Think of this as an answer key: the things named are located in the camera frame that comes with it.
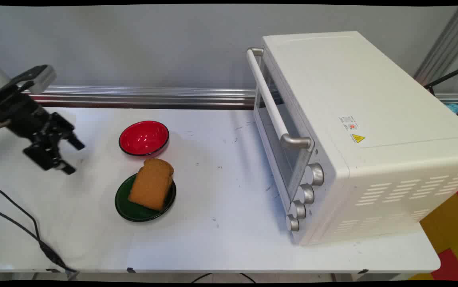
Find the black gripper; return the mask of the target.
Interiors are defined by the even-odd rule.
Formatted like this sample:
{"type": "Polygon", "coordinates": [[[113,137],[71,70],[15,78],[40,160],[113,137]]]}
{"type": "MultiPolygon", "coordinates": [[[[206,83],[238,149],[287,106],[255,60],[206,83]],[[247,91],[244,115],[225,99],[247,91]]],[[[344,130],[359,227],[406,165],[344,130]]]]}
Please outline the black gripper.
{"type": "Polygon", "coordinates": [[[58,143],[66,140],[77,150],[85,145],[73,132],[74,125],[57,112],[45,111],[24,93],[32,87],[32,84],[8,84],[0,89],[0,129],[8,128],[16,136],[29,139],[32,143],[23,153],[43,170],[56,169],[71,175],[76,169],[63,160],[58,143]]]}

